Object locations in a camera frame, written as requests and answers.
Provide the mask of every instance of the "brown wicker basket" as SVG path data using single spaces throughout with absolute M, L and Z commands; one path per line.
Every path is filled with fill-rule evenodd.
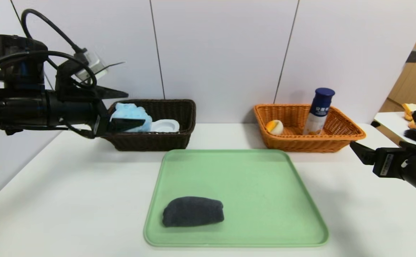
M 330 107 L 321 135 L 302 135 L 310 107 L 309 104 L 256 105 L 254 113 L 265 145 L 288 152 L 333 153 L 352 140 L 366 137 L 358 125 L 335 107 Z M 265 125 L 275 119 L 284 125 L 280 136 L 272 135 L 265 129 Z
M 185 149 L 195 128 L 195 103 L 192 100 L 126 100 L 117 101 L 109 108 L 112 114 L 116 103 L 136 104 L 143 107 L 153 121 L 174 119 L 180 124 L 176 133 L 138 132 L 116 133 L 105 136 L 119 151 L 170 151 Z

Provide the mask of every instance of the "small white plate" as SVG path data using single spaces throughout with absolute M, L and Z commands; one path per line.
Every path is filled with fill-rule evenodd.
M 174 119 L 161 119 L 151 123 L 151 132 L 178 132 L 179 123 Z

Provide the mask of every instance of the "orange wicker basket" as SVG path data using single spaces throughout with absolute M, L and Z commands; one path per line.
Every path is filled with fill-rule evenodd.
M 335 107 L 330 107 L 321 135 L 302 135 L 310 107 L 309 104 L 256 105 L 254 113 L 265 145 L 288 152 L 333 153 L 350 141 L 366 137 L 358 125 Z M 282 135 L 272 135 L 265 129 L 275 119 L 283 122 Z

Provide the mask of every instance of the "spray can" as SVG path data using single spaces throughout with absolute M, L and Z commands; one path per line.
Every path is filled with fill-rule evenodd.
M 329 88 L 321 87 L 316 89 L 316 96 L 314 96 L 311 109 L 309 109 L 303 135 L 319 135 L 321 133 L 329 113 L 330 104 L 332 103 L 332 96 L 334 95 L 335 91 Z

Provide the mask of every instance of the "white table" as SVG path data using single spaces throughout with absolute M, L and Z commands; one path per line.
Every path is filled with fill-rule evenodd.
M 375 116 L 375 121 L 379 122 L 384 127 L 387 127 L 403 141 L 416 144 L 416 141 L 404 136 L 405 130 L 409 130 L 409 127 L 407 126 L 409 121 L 405 120 L 404 116 L 404 112 L 379 112 Z
M 394 147 L 361 125 L 371 147 Z M 188 148 L 264 148 L 255 124 L 197 124 Z M 143 226 L 162 152 L 117 152 L 63 132 L 0 192 L 0 257 L 416 256 L 416 189 L 349 147 L 289 153 L 330 232 L 316 248 L 156 248 Z

